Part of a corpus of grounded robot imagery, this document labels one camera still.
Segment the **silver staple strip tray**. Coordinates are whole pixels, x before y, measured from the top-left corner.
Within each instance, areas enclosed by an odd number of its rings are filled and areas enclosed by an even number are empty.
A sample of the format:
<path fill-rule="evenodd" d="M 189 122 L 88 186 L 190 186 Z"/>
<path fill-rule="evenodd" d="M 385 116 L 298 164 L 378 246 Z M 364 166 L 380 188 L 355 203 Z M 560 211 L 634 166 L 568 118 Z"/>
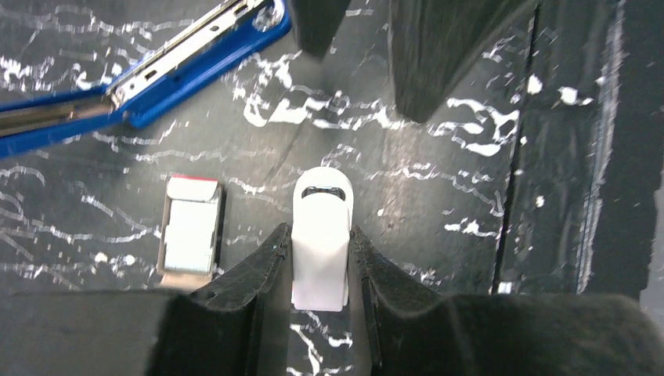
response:
<path fill-rule="evenodd" d="M 211 282 L 223 194 L 217 180 L 186 175 L 168 180 L 157 257 L 160 287 L 194 291 Z"/>

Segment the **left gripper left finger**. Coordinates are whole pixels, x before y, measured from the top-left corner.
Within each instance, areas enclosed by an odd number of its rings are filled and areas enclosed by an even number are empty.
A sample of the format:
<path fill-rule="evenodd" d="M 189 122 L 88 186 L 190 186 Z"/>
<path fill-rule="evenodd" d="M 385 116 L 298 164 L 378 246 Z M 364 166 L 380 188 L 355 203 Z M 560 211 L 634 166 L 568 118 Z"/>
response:
<path fill-rule="evenodd" d="M 25 293 L 1 300 L 4 375 L 283 375 L 291 228 L 220 277 L 176 290 Z"/>

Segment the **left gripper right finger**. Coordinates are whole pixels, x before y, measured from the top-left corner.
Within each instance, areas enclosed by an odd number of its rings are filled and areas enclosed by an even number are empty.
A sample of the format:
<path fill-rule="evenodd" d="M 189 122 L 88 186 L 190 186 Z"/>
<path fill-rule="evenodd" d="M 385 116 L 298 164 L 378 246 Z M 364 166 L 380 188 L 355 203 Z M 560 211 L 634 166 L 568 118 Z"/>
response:
<path fill-rule="evenodd" d="M 663 338 L 622 295 L 440 295 L 350 233 L 359 375 L 660 375 Z"/>

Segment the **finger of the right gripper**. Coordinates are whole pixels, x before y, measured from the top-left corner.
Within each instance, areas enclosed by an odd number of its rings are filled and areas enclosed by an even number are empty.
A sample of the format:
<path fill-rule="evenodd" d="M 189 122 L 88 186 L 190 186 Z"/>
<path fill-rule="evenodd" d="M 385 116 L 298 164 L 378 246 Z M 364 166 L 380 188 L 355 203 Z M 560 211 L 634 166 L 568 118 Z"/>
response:
<path fill-rule="evenodd" d="M 351 0 L 288 0 L 294 40 L 299 49 L 324 59 Z"/>
<path fill-rule="evenodd" d="M 390 74 L 396 111 L 428 121 L 476 59 L 534 1 L 391 1 Z"/>

